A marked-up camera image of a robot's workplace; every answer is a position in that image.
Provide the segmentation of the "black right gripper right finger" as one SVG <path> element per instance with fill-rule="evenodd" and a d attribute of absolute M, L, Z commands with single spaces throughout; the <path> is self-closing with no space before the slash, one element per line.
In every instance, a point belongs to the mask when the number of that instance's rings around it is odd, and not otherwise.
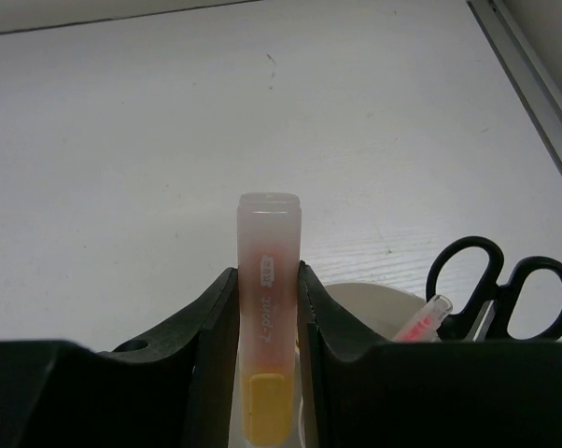
<path fill-rule="evenodd" d="M 393 343 L 299 269 L 310 447 L 562 447 L 562 343 Z"/>

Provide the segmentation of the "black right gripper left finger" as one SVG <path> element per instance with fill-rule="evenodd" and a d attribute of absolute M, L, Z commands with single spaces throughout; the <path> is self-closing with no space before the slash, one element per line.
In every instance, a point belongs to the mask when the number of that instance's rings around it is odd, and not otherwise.
<path fill-rule="evenodd" d="M 110 352 L 0 342 L 0 447 L 224 447 L 238 273 Z"/>

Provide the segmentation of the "red slim pen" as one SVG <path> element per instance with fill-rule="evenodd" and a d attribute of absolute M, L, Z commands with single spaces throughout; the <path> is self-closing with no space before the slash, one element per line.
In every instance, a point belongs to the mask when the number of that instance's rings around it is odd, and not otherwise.
<path fill-rule="evenodd" d="M 432 297 L 397 332 L 395 343 L 432 343 L 438 340 L 438 329 L 451 314 L 453 303 L 443 295 Z"/>

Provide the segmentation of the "black handled scissors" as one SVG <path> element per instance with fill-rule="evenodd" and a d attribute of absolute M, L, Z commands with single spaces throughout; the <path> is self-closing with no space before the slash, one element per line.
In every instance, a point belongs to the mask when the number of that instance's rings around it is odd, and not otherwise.
<path fill-rule="evenodd" d="M 504 266 L 501 248 L 482 236 L 466 236 L 446 247 L 431 264 L 426 280 L 427 301 L 437 294 L 437 282 L 444 265 L 458 253 L 470 248 L 486 253 L 486 268 L 461 312 L 446 317 L 438 329 L 438 335 L 447 342 L 515 342 L 517 339 L 510 334 L 508 327 L 526 280 L 536 271 L 548 271 L 558 277 L 562 286 L 562 262 L 544 256 L 526 257 L 513 267 L 508 282 L 500 285 L 498 279 Z M 562 306 L 555 320 L 528 340 L 556 341 L 561 337 Z"/>

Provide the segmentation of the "yellow capped pink highlighter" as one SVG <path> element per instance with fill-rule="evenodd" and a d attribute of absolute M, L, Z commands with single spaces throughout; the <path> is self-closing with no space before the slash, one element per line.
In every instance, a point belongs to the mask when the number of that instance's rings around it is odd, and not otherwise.
<path fill-rule="evenodd" d="M 253 447 L 278 447 L 292 430 L 301 229 L 297 196 L 240 197 L 239 378 L 243 432 Z"/>

